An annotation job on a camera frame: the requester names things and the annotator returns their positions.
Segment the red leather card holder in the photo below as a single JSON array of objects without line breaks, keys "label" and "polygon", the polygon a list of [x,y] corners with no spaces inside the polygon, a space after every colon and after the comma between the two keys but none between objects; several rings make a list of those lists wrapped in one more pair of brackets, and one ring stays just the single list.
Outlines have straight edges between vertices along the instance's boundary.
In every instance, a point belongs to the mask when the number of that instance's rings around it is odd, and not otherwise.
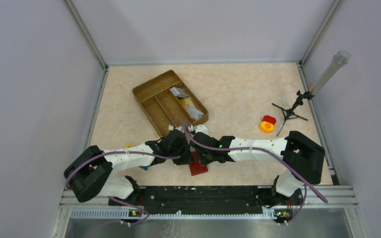
[{"label": "red leather card holder", "polygon": [[202,165],[196,151],[191,152],[194,161],[189,163],[191,176],[197,176],[208,172],[208,167]]}]

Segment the brown woven divided tray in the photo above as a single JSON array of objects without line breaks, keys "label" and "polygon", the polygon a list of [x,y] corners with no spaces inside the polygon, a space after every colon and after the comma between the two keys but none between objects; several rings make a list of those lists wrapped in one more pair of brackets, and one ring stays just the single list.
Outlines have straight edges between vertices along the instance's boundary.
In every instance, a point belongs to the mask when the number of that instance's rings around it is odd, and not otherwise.
[{"label": "brown woven divided tray", "polygon": [[[181,88],[188,93],[194,107],[202,112],[202,116],[194,119],[180,99],[171,92],[172,87]],[[168,126],[174,121],[188,121],[196,126],[209,119],[207,108],[173,70],[168,70],[134,87],[132,93],[160,137],[167,136]]]}]

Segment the grey credit cards stack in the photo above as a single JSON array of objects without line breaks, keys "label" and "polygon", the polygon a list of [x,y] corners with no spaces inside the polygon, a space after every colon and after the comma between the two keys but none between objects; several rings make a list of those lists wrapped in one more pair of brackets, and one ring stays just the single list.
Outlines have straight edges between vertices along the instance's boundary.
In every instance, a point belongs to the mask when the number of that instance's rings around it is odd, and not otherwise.
[{"label": "grey credit cards stack", "polygon": [[188,98],[189,97],[189,94],[183,88],[171,87],[169,90],[177,98]]}]

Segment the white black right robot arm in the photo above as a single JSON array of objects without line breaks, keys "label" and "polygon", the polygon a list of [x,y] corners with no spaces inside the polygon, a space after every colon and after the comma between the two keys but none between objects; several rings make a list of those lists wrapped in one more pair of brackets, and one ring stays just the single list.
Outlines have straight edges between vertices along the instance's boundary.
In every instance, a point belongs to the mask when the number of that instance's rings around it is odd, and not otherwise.
[{"label": "white black right robot arm", "polygon": [[315,188],[315,185],[321,182],[325,150],[298,131],[291,131],[284,138],[271,140],[233,136],[224,136],[216,140],[208,135],[204,125],[185,126],[185,133],[192,147],[201,150],[204,156],[210,155],[213,161],[275,160],[283,165],[286,170],[278,176],[271,191],[271,198],[277,204],[285,204],[303,185],[310,188],[324,203],[328,203],[325,196]]}]

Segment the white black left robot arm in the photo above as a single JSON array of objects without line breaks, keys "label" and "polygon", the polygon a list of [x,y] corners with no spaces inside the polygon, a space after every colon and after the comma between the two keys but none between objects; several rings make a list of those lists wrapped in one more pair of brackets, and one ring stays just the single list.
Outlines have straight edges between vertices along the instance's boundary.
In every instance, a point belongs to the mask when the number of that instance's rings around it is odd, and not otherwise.
[{"label": "white black left robot arm", "polygon": [[92,145],[64,171],[65,187],[80,203],[96,196],[107,196],[133,205],[139,199],[138,185],[130,176],[118,178],[116,173],[135,167],[155,166],[167,160],[175,165],[195,161],[185,134],[178,129],[169,131],[166,137],[130,148],[103,150]]}]

